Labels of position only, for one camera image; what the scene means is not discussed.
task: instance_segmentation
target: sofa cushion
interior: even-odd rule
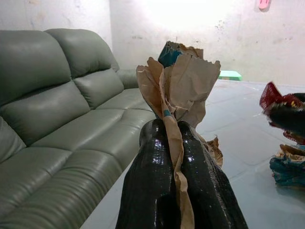
[[[120,69],[116,72],[121,79],[124,89],[139,88],[135,69]]]
[[[24,142],[0,116],[0,164],[23,148]]]
[[[89,30],[47,30],[61,45],[69,62],[73,78],[119,66],[107,43]]]
[[[140,129],[153,118],[154,114],[145,110],[93,110],[33,146],[101,151],[113,155],[125,169],[139,150]]]
[[[0,164],[0,218],[49,180],[70,154],[66,150],[29,147]]]
[[[0,31],[0,106],[71,79],[58,42],[41,31]]]
[[[121,173],[109,154],[74,152],[55,175],[0,220],[0,228],[79,228]]]
[[[91,109],[96,108],[124,90],[120,78],[113,69],[79,77],[74,79],[74,82]]]
[[[70,81],[0,108],[0,114],[26,145],[88,112],[89,106]]]
[[[122,93],[97,107],[97,109],[139,109],[152,111],[144,101],[139,88],[124,90]]]

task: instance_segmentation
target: concrete floor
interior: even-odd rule
[[[206,116],[196,130],[206,140],[218,135],[223,170],[250,229],[301,229],[305,227],[305,192],[276,187],[269,168],[279,145],[294,142],[270,127],[261,114],[258,103],[264,87],[265,83],[218,80],[207,100]],[[305,92],[305,87],[278,89],[282,94]],[[115,228],[124,174],[82,229]]]

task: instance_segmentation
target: sofa seat cushion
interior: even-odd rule
[[[125,169],[139,150],[142,126],[153,112],[136,109],[99,109],[63,125],[32,146],[69,151],[97,150],[114,156]]]
[[[152,111],[144,101],[139,88],[124,90],[122,93],[98,106],[97,109],[138,109]]]
[[[0,218],[14,210],[51,178],[70,151],[30,147],[0,164]]]
[[[45,153],[41,149],[43,148],[40,148],[36,156]],[[68,151],[65,153],[63,150],[54,150],[58,151],[59,155],[62,154],[62,158],[69,155]],[[54,157],[57,160],[54,159],[44,167],[41,162],[37,164],[33,162],[33,167],[41,167],[39,174],[43,173],[43,168],[46,170],[44,173],[50,171],[49,179],[9,215],[3,217],[0,220],[0,228],[79,228],[122,173],[114,157],[103,152],[76,151],[70,155],[66,163],[59,160],[57,154]],[[17,177],[19,173],[22,177],[23,173],[27,174],[31,171],[15,167],[6,176],[13,174]],[[38,180],[39,177],[24,180],[21,186],[32,185]]]

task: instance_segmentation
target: green object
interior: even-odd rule
[[[220,75],[218,79],[221,80],[236,80],[236,81],[241,81],[242,80],[242,75],[240,75],[236,71],[220,71]]]
[[[80,228],[154,118],[96,33],[0,30],[0,228]]]

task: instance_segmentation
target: brown paper bag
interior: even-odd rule
[[[163,68],[162,64],[150,57],[148,66],[137,67],[137,78],[141,93],[164,121],[171,160],[177,202],[181,211],[181,229],[194,229],[194,215],[187,193],[187,180],[181,172],[183,142],[177,120],[184,120],[196,127],[205,115],[205,100],[220,74],[220,63],[212,64],[203,60],[203,51],[179,45],[184,54],[178,56],[173,66]],[[219,152],[201,137],[213,156]]]

